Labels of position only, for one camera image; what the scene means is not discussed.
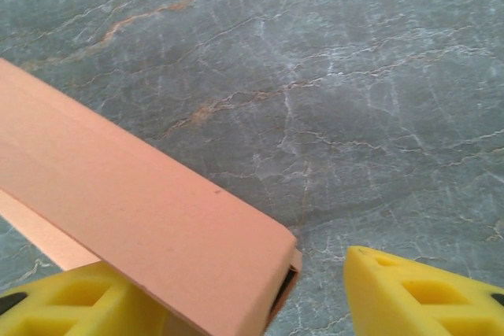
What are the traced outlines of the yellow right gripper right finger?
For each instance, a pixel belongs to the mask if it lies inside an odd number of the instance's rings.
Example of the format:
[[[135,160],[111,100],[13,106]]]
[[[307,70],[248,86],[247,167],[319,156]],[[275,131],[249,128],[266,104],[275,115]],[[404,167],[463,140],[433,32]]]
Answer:
[[[501,335],[503,289],[364,246],[343,265],[356,335]]]

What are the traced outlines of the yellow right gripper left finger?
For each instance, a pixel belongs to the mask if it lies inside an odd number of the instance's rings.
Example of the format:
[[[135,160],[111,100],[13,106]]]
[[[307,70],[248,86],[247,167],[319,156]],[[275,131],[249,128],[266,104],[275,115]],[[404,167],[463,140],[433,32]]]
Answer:
[[[167,310],[104,262],[1,294],[2,335],[161,335]]]

